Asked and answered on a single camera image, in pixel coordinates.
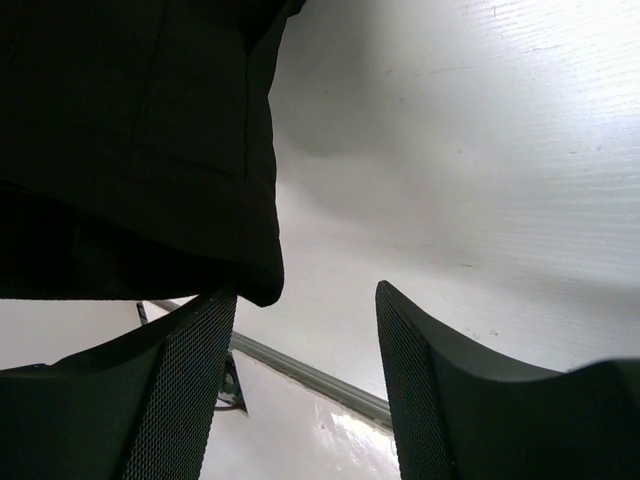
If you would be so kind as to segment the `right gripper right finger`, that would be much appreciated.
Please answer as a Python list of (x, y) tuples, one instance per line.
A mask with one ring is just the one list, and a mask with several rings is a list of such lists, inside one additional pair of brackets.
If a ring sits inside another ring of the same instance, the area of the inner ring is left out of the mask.
[(637, 360), (556, 372), (475, 342), (389, 282), (375, 303), (403, 478), (638, 477)]

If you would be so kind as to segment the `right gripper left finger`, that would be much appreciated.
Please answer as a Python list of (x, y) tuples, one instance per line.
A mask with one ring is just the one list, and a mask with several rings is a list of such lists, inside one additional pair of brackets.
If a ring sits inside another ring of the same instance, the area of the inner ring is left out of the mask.
[(1, 374), (5, 479), (196, 479), (236, 311), (229, 288), (52, 365)]

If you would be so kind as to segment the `black pleated skirt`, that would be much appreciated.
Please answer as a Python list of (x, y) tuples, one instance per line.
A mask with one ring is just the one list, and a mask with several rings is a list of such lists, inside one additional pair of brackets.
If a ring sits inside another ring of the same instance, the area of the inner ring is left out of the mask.
[(299, 1), (5, 1), (1, 295), (284, 286), (269, 92)]

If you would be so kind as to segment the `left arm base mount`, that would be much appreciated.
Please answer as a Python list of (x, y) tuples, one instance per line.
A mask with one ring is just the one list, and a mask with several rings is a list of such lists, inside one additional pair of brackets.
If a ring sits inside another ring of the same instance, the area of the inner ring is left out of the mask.
[(218, 391), (215, 411), (241, 411), (245, 414), (248, 413), (242, 387), (240, 385), (239, 374), (231, 352), (227, 353), (225, 360), (224, 372)]

